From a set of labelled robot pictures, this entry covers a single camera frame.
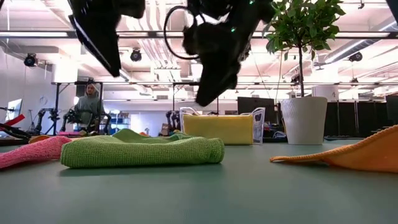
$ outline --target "tree trunk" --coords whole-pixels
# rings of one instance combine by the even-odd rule
[[[300,89],[301,97],[304,97],[303,52],[302,46],[298,46],[298,64],[300,65]]]

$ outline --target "white plant pot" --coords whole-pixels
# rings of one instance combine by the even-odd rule
[[[325,97],[302,97],[282,101],[281,109],[289,144],[323,143],[326,107]]]

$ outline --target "person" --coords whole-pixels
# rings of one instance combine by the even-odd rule
[[[100,115],[98,114],[98,107],[100,105],[100,98],[98,97],[97,90],[94,84],[86,86],[86,94],[79,98],[78,103],[75,105],[75,111],[80,114],[82,124],[87,125],[87,129],[94,124],[94,130],[97,130],[100,125]],[[93,114],[94,122],[90,124],[91,114]],[[104,103],[101,102],[101,113],[104,113]]]

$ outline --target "table surface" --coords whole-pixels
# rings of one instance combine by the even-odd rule
[[[269,162],[349,143],[227,146],[205,166],[14,166],[0,170],[0,222],[397,223],[396,174]]]

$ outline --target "yellow container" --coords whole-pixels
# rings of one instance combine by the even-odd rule
[[[242,115],[200,115],[192,108],[181,108],[180,115],[182,131],[188,135],[220,138],[225,145],[262,143],[265,108]]]

